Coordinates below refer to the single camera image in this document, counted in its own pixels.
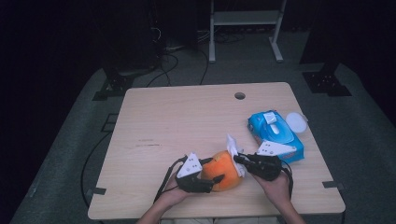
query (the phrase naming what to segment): orange object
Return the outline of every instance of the orange object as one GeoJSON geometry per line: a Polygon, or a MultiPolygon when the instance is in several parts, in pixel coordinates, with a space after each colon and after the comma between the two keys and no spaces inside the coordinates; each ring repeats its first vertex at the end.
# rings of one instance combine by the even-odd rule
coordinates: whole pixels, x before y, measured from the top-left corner
{"type": "Polygon", "coordinates": [[[213,191],[224,191],[239,185],[243,179],[233,166],[233,159],[227,150],[221,151],[213,156],[213,160],[203,165],[202,179],[213,179],[218,175],[224,178],[213,186],[213,191]]]}

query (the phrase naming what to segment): hand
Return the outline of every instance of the hand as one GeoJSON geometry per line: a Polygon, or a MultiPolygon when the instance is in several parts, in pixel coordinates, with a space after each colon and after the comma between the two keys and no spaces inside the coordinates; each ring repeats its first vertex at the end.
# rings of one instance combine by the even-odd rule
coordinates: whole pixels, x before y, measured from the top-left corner
{"type": "Polygon", "coordinates": [[[293,204],[290,201],[289,195],[289,179],[282,171],[277,179],[273,181],[266,181],[256,175],[253,177],[262,186],[262,189],[267,195],[270,202],[276,207],[288,224],[305,224],[305,221],[297,213],[293,204]]]}
{"type": "Polygon", "coordinates": [[[158,223],[163,214],[172,206],[183,202],[193,193],[188,193],[177,186],[176,174],[169,177],[168,183],[160,198],[150,207],[150,209],[137,221],[138,224],[158,223]]]}
{"type": "Polygon", "coordinates": [[[289,179],[284,172],[281,172],[279,177],[273,181],[266,181],[256,175],[253,177],[262,186],[265,195],[276,208],[290,202],[289,179]]]}
{"type": "Polygon", "coordinates": [[[183,202],[192,194],[193,193],[188,193],[177,186],[176,173],[173,173],[171,177],[169,177],[168,183],[158,200],[164,201],[168,206],[174,206],[183,202]]]}

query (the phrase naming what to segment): dark floor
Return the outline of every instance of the dark floor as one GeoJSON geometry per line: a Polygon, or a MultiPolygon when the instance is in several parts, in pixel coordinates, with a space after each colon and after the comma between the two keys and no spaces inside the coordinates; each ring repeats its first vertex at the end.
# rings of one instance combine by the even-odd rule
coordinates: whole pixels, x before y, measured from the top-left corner
{"type": "MultiPolygon", "coordinates": [[[[283,63],[275,61],[269,35],[245,35],[231,45],[217,45],[217,62],[211,64],[206,63],[207,44],[200,46],[202,51],[183,49],[172,53],[175,57],[163,56],[164,70],[177,62],[167,73],[169,79],[162,75],[150,83],[163,72],[158,69],[138,77],[133,87],[146,88],[149,83],[150,87],[199,85],[201,81],[203,85],[288,82],[309,119],[333,179],[345,187],[345,223],[394,222],[394,126],[363,88],[359,77],[342,64],[335,74],[351,96],[311,92],[302,72],[318,71],[322,64],[299,64],[308,32],[279,35],[283,63]]],[[[122,103],[122,97],[92,100],[105,79],[103,70],[92,74],[11,223],[95,223],[87,216],[83,197],[90,202],[110,141],[102,126],[110,114],[120,111],[122,103]]],[[[304,217],[308,223],[341,223],[341,215],[304,217]]]]}

